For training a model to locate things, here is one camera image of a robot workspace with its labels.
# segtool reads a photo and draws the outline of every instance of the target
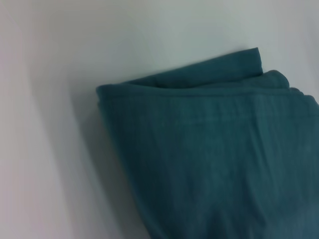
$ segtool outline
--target cloth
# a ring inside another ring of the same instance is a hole
[[[153,239],[319,238],[319,107],[257,48],[97,93]]]

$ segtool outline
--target white background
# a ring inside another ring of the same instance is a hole
[[[149,238],[95,88],[259,47],[265,71],[319,99],[318,12],[317,0],[0,0],[0,238]]]

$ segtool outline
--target folded fabric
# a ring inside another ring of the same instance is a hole
[[[153,239],[319,238],[319,107],[257,48],[97,93]]]

